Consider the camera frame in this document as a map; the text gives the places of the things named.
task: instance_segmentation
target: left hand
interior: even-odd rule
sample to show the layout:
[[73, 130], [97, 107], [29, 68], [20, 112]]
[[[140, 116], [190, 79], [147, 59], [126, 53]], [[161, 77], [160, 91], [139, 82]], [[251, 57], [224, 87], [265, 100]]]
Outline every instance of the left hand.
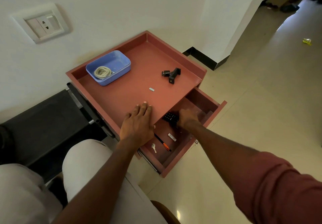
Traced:
[[122, 141], [128, 141], [126, 146], [137, 150], [154, 137], [155, 126], [150, 126], [151, 112], [152, 106], [144, 102], [141, 106], [136, 105], [132, 113], [125, 115], [120, 132], [121, 145]]

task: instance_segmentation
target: tiled floor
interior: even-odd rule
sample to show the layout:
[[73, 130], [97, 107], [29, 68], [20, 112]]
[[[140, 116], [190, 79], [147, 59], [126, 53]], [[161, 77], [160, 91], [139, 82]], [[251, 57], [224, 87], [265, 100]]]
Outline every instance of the tiled floor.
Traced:
[[[212, 131], [322, 181], [322, 5], [304, 0], [289, 16], [257, 10], [228, 61], [208, 71], [201, 89], [228, 102]], [[134, 158], [129, 172], [151, 200], [179, 213], [182, 224], [248, 223], [200, 145], [164, 179], [144, 159]]]

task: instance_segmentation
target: leg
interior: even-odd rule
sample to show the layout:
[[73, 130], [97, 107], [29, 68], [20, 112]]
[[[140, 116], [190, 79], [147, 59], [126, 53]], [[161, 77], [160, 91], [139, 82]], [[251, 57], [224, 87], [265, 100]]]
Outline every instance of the leg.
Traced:
[[0, 165], [0, 216], [3, 223], [50, 223], [62, 205], [41, 176], [19, 164]]
[[[63, 162], [64, 186], [70, 201], [96, 174], [112, 151], [96, 140], [73, 146]], [[167, 223], [127, 173], [110, 223]]]

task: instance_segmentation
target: hand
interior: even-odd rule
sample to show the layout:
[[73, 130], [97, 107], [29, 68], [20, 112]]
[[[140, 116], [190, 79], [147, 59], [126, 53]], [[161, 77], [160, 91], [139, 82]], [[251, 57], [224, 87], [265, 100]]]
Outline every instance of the hand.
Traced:
[[196, 113], [193, 113], [190, 109], [181, 109], [179, 111], [179, 121], [177, 122], [177, 126], [189, 131], [189, 126], [194, 123], [201, 125]]
[[137, 150], [151, 140], [155, 128], [154, 125], [150, 126], [151, 112], [152, 106], [147, 106], [147, 102], [144, 102], [141, 106], [135, 106], [132, 113], [127, 113], [121, 127], [119, 144], [126, 142], [126, 146]]

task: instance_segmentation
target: red sleeve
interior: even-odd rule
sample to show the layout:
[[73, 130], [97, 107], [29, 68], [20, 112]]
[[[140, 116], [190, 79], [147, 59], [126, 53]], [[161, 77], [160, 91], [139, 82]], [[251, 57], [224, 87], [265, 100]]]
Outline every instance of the red sleeve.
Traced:
[[253, 223], [322, 223], [322, 182], [268, 152], [233, 180], [237, 207]]

